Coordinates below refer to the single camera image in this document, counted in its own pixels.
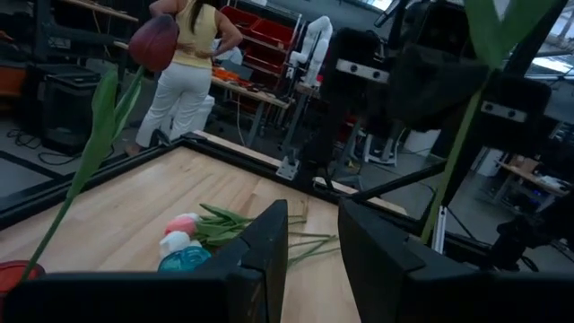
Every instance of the blue object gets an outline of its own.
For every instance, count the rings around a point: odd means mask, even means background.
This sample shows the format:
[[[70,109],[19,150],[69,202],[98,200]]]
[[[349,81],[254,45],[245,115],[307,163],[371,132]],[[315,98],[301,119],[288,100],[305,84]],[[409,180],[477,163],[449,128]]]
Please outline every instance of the blue object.
[[[158,267],[159,272],[192,272],[212,255],[201,247],[187,247],[165,257]]]

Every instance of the yellow tank top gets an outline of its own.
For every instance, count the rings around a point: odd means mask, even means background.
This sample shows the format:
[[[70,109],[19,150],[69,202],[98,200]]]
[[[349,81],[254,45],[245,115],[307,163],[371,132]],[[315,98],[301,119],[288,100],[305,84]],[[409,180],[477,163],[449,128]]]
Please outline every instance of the yellow tank top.
[[[212,49],[213,40],[217,35],[215,8],[204,4],[197,16],[196,32],[193,33],[190,28],[190,21],[191,9],[195,2],[196,0],[188,0],[186,7],[176,15],[176,23],[179,26],[178,43],[193,43],[197,49],[209,51]],[[173,56],[173,62],[182,65],[212,68],[212,60],[210,58],[198,58],[194,54],[186,54],[180,50],[176,50],[176,54]]]

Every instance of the red container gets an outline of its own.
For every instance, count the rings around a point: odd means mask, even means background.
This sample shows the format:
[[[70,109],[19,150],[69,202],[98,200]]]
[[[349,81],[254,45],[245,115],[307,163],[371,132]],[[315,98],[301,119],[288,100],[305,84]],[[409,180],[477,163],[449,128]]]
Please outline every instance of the red container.
[[[6,294],[10,292],[22,278],[24,268],[28,265],[28,261],[9,261],[0,264],[0,323],[2,322],[4,299]],[[28,279],[34,279],[43,276],[46,273],[44,268],[36,265]]]
[[[251,29],[259,21],[259,17],[256,15],[246,13],[228,5],[222,8],[222,13],[225,14],[245,36],[251,36]]]
[[[251,28],[251,36],[280,49],[288,49],[293,37],[293,29],[277,22],[261,19]]]
[[[257,44],[251,45],[245,51],[245,56],[243,60],[250,65],[260,67],[263,70],[276,74],[279,76],[283,71],[283,63],[285,61],[285,55],[276,50],[260,46]]]

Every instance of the window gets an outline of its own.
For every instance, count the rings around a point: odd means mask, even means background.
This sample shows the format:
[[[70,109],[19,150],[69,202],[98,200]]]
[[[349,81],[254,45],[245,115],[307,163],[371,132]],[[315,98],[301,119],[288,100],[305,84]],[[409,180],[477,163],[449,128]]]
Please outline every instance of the window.
[[[377,9],[377,11],[385,11],[393,2],[393,0],[347,0],[348,2],[360,3],[364,6]]]

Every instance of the red tulip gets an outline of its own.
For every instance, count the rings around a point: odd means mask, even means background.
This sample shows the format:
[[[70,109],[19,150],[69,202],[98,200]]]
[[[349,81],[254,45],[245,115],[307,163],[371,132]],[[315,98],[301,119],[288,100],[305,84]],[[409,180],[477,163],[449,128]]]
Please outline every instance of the red tulip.
[[[129,54],[137,64],[161,72],[176,52],[178,34],[178,25],[170,15],[152,18],[129,41]]]

